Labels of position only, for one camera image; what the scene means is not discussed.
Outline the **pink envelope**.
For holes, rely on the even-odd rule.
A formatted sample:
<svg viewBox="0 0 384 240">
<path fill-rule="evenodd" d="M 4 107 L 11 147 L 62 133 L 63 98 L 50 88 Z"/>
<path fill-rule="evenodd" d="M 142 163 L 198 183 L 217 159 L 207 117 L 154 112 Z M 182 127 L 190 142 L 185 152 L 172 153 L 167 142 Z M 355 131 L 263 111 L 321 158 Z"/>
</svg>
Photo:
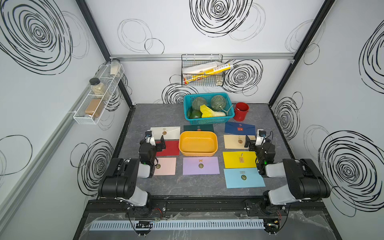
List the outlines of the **pink envelope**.
<svg viewBox="0 0 384 240">
<path fill-rule="evenodd" d="M 158 158 L 154 176 L 173 176 L 176 174 L 177 158 Z"/>
</svg>

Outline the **purple envelope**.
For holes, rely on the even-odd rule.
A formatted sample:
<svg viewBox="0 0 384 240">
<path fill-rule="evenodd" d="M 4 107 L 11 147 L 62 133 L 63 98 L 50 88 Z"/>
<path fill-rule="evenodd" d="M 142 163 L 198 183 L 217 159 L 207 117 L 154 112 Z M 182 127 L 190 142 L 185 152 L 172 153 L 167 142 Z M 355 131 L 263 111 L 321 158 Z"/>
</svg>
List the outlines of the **purple envelope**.
<svg viewBox="0 0 384 240">
<path fill-rule="evenodd" d="M 183 158 L 183 175 L 219 175 L 217 157 L 188 157 Z"/>
</svg>

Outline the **beige envelope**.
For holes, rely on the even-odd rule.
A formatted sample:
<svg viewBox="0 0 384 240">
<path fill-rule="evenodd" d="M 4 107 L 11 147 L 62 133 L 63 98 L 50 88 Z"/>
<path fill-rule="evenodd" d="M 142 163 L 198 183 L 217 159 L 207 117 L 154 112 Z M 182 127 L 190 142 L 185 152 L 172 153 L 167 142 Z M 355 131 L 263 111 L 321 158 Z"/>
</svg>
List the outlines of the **beige envelope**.
<svg viewBox="0 0 384 240">
<path fill-rule="evenodd" d="M 247 151 L 249 148 L 244 147 L 245 142 L 245 135 L 224 135 L 225 149 Z"/>
</svg>

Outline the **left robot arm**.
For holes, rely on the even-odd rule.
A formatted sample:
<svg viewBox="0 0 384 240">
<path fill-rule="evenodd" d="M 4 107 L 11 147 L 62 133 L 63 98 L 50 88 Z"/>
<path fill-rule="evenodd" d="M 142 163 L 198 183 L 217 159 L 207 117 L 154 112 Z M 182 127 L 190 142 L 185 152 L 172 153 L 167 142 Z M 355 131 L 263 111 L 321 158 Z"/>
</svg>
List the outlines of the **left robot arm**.
<svg viewBox="0 0 384 240">
<path fill-rule="evenodd" d="M 113 158 L 98 187 L 98 196 L 128 203 L 134 207 L 151 206 L 150 193 L 137 187 L 137 179 L 150 179 L 159 165 L 156 154 L 166 149 L 164 137 L 155 142 L 147 131 L 140 142 L 138 158 Z"/>
</svg>

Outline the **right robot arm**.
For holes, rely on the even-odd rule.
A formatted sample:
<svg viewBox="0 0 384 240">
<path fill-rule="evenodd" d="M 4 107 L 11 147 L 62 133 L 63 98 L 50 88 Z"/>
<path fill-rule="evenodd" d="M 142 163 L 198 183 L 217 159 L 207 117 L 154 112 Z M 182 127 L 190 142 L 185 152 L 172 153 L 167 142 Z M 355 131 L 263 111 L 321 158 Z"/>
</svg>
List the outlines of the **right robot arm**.
<svg viewBox="0 0 384 240">
<path fill-rule="evenodd" d="M 263 178 L 285 178 L 287 184 L 264 192 L 266 206 L 285 206 L 295 202 L 312 201 L 330 197 L 331 187 L 311 159 L 283 159 L 275 162 L 275 145 L 264 138 L 257 140 L 245 137 L 244 147 L 256 153 L 256 166 Z"/>
</svg>

